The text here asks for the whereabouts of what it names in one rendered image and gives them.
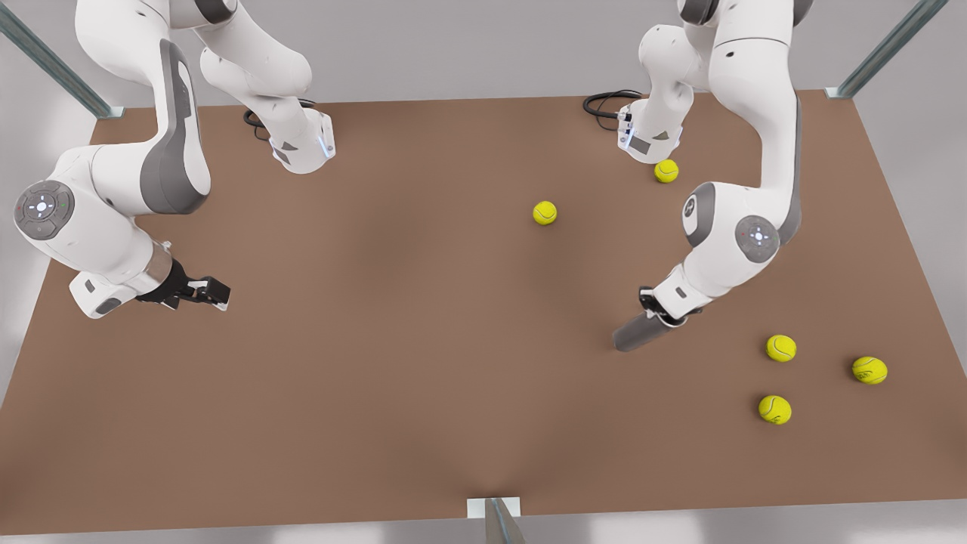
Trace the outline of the grey tennis tube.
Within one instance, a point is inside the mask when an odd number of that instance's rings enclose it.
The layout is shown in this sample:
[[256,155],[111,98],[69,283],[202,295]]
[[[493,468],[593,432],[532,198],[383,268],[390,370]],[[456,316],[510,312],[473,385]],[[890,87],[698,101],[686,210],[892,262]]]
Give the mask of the grey tennis tube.
[[643,310],[627,323],[614,331],[612,335],[615,349],[622,352],[633,351],[642,345],[662,337],[687,322],[687,316],[681,318],[670,317],[669,314]]

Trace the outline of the silver frame post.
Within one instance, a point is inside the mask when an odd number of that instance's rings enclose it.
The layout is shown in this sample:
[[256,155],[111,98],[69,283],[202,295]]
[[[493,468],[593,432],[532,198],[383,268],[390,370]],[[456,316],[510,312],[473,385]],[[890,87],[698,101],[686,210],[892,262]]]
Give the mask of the silver frame post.
[[826,97],[831,100],[853,99],[948,2],[949,0],[918,0],[839,86],[824,89]]
[[527,544],[517,519],[521,498],[470,498],[466,500],[467,518],[486,523],[486,544]]
[[83,78],[70,69],[48,45],[0,0],[0,33],[3,33],[73,99],[97,119],[119,119],[124,107],[110,106]]

